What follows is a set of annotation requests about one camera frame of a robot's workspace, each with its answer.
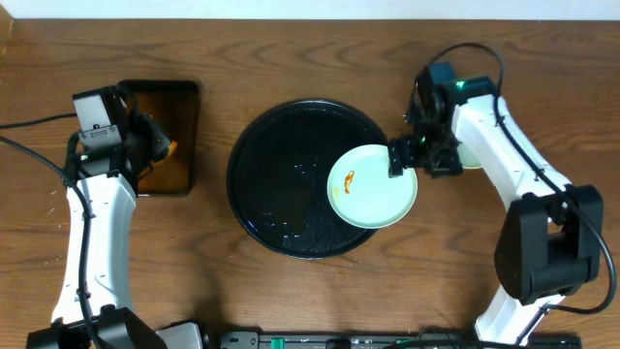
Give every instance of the black round tray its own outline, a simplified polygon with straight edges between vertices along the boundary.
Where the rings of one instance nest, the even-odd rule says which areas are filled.
[[[333,211],[327,177],[347,151],[386,143],[368,116],[338,102],[302,100],[273,108],[232,149],[232,211],[252,237],[278,253],[316,259],[350,251],[377,230],[349,225]]]

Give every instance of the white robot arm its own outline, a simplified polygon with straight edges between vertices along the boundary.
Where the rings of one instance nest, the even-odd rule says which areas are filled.
[[[27,348],[88,347],[83,329],[96,329],[97,341],[109,348],[201,349],[197,324],[185,322],[154,332],[134,314],[129,287],[129,231],[136,208],[138,178],[152,163],[175,148],[137,101],[127,117],[122,86],[105,87],[74,96],[81,131],[69,141],[65,173],[76,184],[90,214],[85,285],[79,285],[84,238],[84,206],[69,188],[71,232],[65,280],[51,328],[28,335]],[[76,153],[80,141],[84,152]],[[86,312],[76,289],[85,289]]]
[[[538,197],[552,195],[553,191],[537,179],[534,171],[498,127],[492,107],[493,98],[494,96],[490,94],[474,97],[466,104],[456,106],[451,128],[454,136],[462,143],[461,146],[466,146],[465,151],[471,151],[479,160],[486,175],[497,188],[506,210],[513,201],[520,200],[527,193]],[[571,184],[569,180],[555,171],[525,137],[512,119],[506,101],[502,97],[499,100],[499,110],[507,128],[530,158],[544,169],[547,177],[558,187],[566,189],[565,185]],[[484,341],[516,343],[517,338],[537,317],[541,306],[548,303],[557,304],[564,297],[556,294],[540,298],[533,304],[522,305],[500,286],[491,305],[476,321],[475,329],[478,337]],[[527,336],[520,344],[527,344]]]
[[[603,201],[594,187],[575,188],[553,169],[518,128],[503,97],[494,108],[497,95],[488,77],[457,79],[449,63],[425,67],[405,114],[414,134],[388,143],[390,175],[412,167],[432,177],[460,175],[459,147],[484,169],[508,214],[494,256],[501,285],[475,329],[481,341],[526,345],[547,308],[598,274],[599,245],[563,196],[587,211],[595,234]],[[560,234],[548,233],[551,222],[563,227]]]

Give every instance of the wood grain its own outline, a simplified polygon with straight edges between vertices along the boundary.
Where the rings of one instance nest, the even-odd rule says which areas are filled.
[[[500,49],[513,116],[545,157],[605,200],[604,235],[620,260],[620,23],[497,21],[19,20],[0,71],[0,123],[71,111],[73,93],[123,79],[201,83],[197,183],[185,198],[140,199],[131,228],[131,288],[156,328],[198,317],[214,331],[416,332],[466,328],[498,286],[492,254],[504,219],[481,171],[419,176],[411,212],[354,251],[300,261],[239,226],[225,174],[233,144],[261,112],[327,97],[372,117],[388,137],[415,74],[462,41]],[[451,57],[462,75],[496,74],[479,53]],[[63,162],[76,120],[3,132]],[[60,180],[0,147],[0,346],[49,325],[66,262]],[[589,306],[607,277],[566,301]],[[620,304],[598,316],[553,313],[539,331],[577,332],[587,348],[620,346]]]

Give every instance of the black cable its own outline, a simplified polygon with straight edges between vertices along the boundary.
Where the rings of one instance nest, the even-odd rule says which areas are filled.
[[[103,349],[104,346],[101,344],[100,338],[95,333],[95,328],[93,327],[92,319],[90,318],[90,314],[88,313],[88,303],[87,303],[86,295],[85,295],[86,258],[88,255],[88,238],[90,236],[90,218],[91,218],[90,209],[88,208],[88,203],[86,202],[86,198],[84,198],[84,195],[79,190],[78,186],[72,180],[70,180],[67,177],[67,175],[59,167],[54,165],[54,163],[52,163],[51,161],[47,160],[43,155],[19,143],[16,143],[7,138],[4,138],[2,136],[0,136],[0,142],[6,143],[34,157],[35,159],[39,160],[44,165],[48,166],[50,169],[56,172],[57,175],[60,175],[60,177],[67,184],[67,186],[69,186],[76,192],[77,198],[79,199],[79,202],[81,203],[81,206],[83,209],[82,217],[84,220],[84,230],[83,230],[82,237],[81,237],[81,249],[79,252],[79,266],[78,266],[78,273],[77,273],[77,297],[79,299],[79,307],[81,309],[81,314],[84,318],[84,327],[86,328],[86,332],[88,333],[88,335],[90,336],[90,339],[95,344],[95,347],[97,349]]]
[[[30,120],[30,121],[16,122],[13,124],[0,125],[0,130],[23,127],[23,126],[32,126],[32,125],[37,125],[37,124],[48,122],[48,121],[58,120],[61,118],[66,118],[66,117],[75,117],[75,116],[78,116],[75,112],[68,112],[68,113],[59,114],[55,116],[48,116],[48,117],[40,118],[37,120]]]
[[[433,333],[442,333],[442,334],[444,334],[446,336],[446,338],[448,340],[451,340],[450,333],[446,329],[440,328],[439,326],[429,326],[429,327],[426,327],[426,328],[422,329],[422,331],[420,331],[418,333],[418,335],[416,336],[416,339],[420,340],[422,335],[425,334],[428,331],[433,331]],[[452,349],[458,349],[454,344],[452,344],[451,347],[452,347]]]
[[[501,91],[502,91],[502,83],[504,81],[504,67],[505,67],[504,60],[502,59],[500,54],[498,52],[496,52],[494,49],[492,49],[492,48],[490,48],[488,46],[485,46],[483,44],[478,44],[478,43],[462,43],[462,44],[457,44],[457,45],[454,45],[452,47],[444,49],[442,52],[440,52],[438,55],[436,55],[431,60],[431,64],[434,63],[435,61],[437,61],[438,59],[440,59],[446,53],[448,53],[448,52],[450,52],[450,51],[452,51],[454,49],[457,49],[457,48],[465,48],[465,47],[482,49],[482,50],[486,51],[487,53],[489,53],[490,55],[492,55],[497,60],[497,62],[499,63],[499,65],[500,65],[500,76],[499,76],[498,81],[497,81],[497,91],[496,91],[496,93],[494,95],[494,98],[493,98],[493,111],[495,113],[495,119],[497,121],[497,124],[500,126],[500,128],[502,129],[502,131],[506,135],[506,138],[509,140],[509,142],[512,144],[512,146],[514,146],[514,149],[516,149],[516,151],[519,153],[519,155],[521,155],[523,160],[530,166],[530,168],[532,168],[532,171],[534,171],[536,176],[538,178],[540,178],[546,185],[548,185],[549,188],[551,188],[551,190],[553,190],[557,194],[557,196],[563,202],[566,203],[567,207],[579,218],[580,222],[583,222],[583,224],[586,226],[588,231],[590,233],[592,233],[592,236],[595,238],[595,240],[599,244],[599,247],[601,248],[601,251],[603,252],[604,260],[605,260],[605,263],[606,263],[606,266],[607,266],[607,271],[609,273],[609,287],[607,289],[607,295],[605,296],[604,300],[599,305],[594,306],[592,308],[588,308],[588,309],[581,309],[581,308],[576,308],[576,307],[572,307],[572,306],[565,306],[565,305],[559,305],[559,304],[545,304],[545,305],[543,305],[541,307],[541,309],[539,310],[539,312],[536,315],[535,319],[540,319],[544,314],[546,314],[546,312],[549,309],[560,310],[560,311],[567,311],[567,312],[570,312],[570,313],[582,314],[582,315],[596,314],[596,313],[599,313],[599,312],[605,310],[607,307],[609,307],[609,305],[613,301],[613,297],[615,296],[616,287],[617,287],[616,270],[615,270],[615,266],[613,265],[613,259],[611,258],[611,253],[609,252],[609,248],[607,247],[607,244],[605,243],[605,240],[599,234],[599,229],[597,229],[594,226],[592,221],[590,221],[590,219],[578,207],[578,205],[573,200],[568,198],[564,194],[564,192],[557,185],[555,185],[555,183],[553,183],[544,174],[544,171],[541,170],[536,165],[536,163],[534,163],[534,161],[527,155],[525,150],[523,150],[521,145],[514,139],[514,137],[512,136],[512,134],[509,132],[508,128],[506,127],[506,124],[504,123],[504,117],[501,116],[501,114],[499,112],[499,98],[502,95]],[[530,323],[528,328],[526,328],[525,331],[519,336],[517,344],[520,344],[521,340],[532,329],[534,329],[534,326],[536,326],[537,322],[538,321],[533,321],[532,323]]]

